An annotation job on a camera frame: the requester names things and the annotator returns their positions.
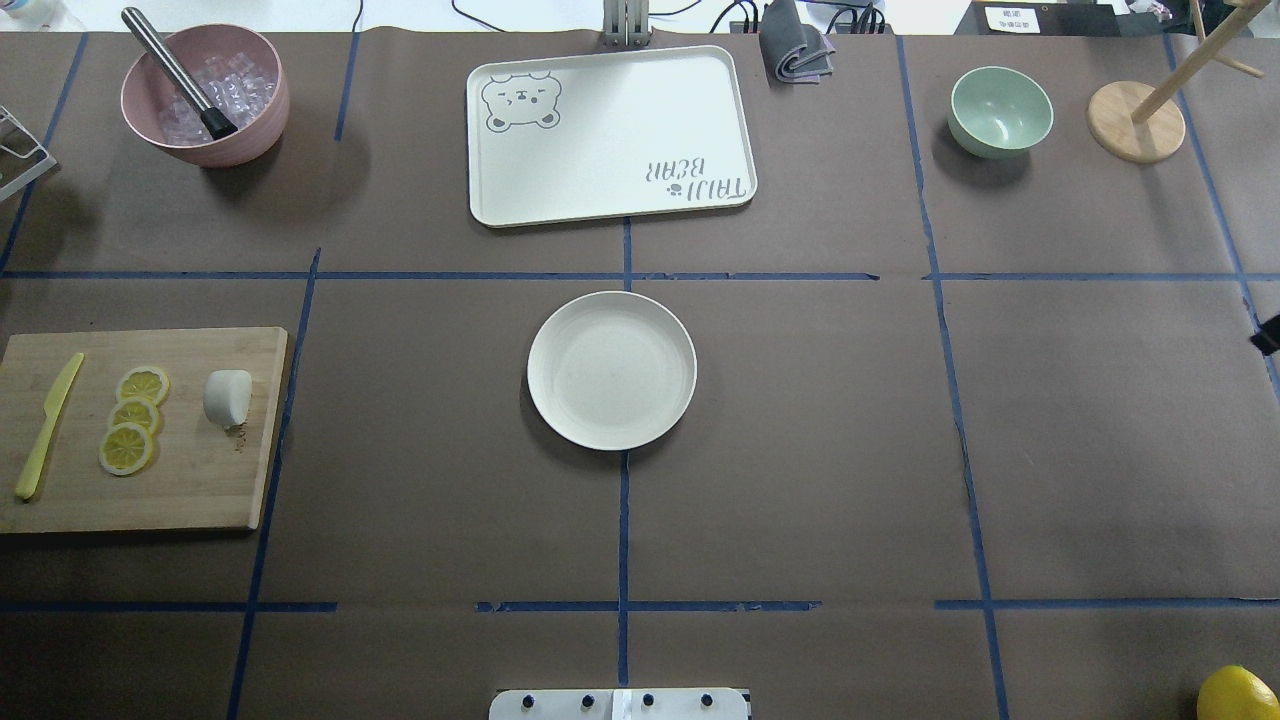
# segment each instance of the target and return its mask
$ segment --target cutting board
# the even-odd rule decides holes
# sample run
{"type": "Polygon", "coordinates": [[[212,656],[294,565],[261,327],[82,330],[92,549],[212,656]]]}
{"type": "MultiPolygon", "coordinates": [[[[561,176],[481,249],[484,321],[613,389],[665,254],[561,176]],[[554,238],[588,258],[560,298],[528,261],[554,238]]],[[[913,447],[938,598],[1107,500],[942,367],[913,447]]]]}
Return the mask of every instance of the cutting board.
{"type": "Polygon", "coordinates": [[[282,328],[209,328],[19,334],[0,361],[0,532],[55,533],[257,527],[285,372],[282,328]],[[63,406],[40,491],[13,493],[44,423],[45,395],[76,352],[84,364],[63,406]],[[156,454],[118,478],[97,448],[115,405],[115,386],[140,365],[169,375],[156,454]],[[205,379],[214,370],[253,377],[248,420],[224,430],[205,419],[205,379]]]}

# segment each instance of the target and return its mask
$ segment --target yellow lemon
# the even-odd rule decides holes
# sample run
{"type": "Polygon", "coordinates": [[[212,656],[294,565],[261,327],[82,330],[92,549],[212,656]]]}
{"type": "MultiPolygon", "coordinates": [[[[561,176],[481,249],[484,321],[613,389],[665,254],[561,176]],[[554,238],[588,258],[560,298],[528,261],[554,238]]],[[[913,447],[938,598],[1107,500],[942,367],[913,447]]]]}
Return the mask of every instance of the yellow lemon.
{"type": "Polygon", "coordinates": [[[169,375],[160,368],[150,365],[124,373],[119,384],[115,386],[115,400],[131,397],[145,397],[152,405],[159,406],[165,397],[169,397],[169,375]]]}
{"type": "Polygon", "coordinates": [[[106,427],[114,428],[123,423],[137,423],[154,436],[160,432],[160,411],[145,397],[127,397],[111,409],[106,427]]]}
{"type": "Polygon", "coordinates": [[[1197,720],[1280,720],[1276,693],[1257,675],[1239,665],[1228,665],[1201,685],[1196,700],[1197,720]]]}
{"type": "Polygon", "coordinates": [[[120,423],[102,438],[97,448],[97,461],[113,475],[132,475],[147,466],[155,455],[155,441],[142,425],[120,423]]]}

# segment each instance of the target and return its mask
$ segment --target bear logo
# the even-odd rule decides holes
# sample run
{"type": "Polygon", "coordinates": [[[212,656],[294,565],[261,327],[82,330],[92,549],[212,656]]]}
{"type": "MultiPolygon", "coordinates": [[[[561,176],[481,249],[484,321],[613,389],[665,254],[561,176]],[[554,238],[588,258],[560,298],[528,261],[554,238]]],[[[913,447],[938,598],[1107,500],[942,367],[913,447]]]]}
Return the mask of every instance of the bear logo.
{"type": "Polygon", "coordinates": [[[507,132],[511,126],[536,123],[540,128],[553,128],[559,123],[561,83],[545,73],[525,76],[495,76],[480,90],[480,99],[489,106],[485,126],[493,132],[507,132]]]}

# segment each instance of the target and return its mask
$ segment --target stainless steel muddler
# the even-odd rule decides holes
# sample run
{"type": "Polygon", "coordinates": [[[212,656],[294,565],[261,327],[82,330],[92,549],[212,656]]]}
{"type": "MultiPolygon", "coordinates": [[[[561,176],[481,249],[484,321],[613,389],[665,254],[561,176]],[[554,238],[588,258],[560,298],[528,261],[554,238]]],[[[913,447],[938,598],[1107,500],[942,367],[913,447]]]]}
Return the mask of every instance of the stainless steel muddler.
{"type": "Polygon", "coordinates": [[[160,63],[164,69],[164,74],[169,76],[169,79],[178,86],[178,91],[182,96],[187,99],[187,102],[200,113],[200,122],[205,123],[205,128],[209,129],[209,136],[214,140],[221,140],[228,135],[236,132],[236,124],[227,119],[227,115],[218,109],[216,105],[209,101],[205,91],[200,88],[196,79],[191,77],[187,68],[174,58],[173,51],[165,45],[164,40],[156,35],[156,29],[151,27],[147,17],[142,14],[142,10],[137,8],[125,8],[120,10],[120,19],[128,26],[133,37],[138,38],[138,42],[146,47],[147,53],[160,63]]]}

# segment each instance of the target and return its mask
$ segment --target black handle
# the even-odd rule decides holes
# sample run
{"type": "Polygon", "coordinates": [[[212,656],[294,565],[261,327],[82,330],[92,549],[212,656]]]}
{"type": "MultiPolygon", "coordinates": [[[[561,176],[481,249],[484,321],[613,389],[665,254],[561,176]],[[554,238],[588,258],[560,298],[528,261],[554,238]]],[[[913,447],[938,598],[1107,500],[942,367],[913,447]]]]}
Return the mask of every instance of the black handle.
{"type": "Polygon", "coordinates": [[[209,136],[214,140],[221,140],[228,135],[236,132],[236,124],[227,119],[218,108],[210,108],[200,114],[200,122],[205,123],[205,128],[209,129],[209,136]]]}

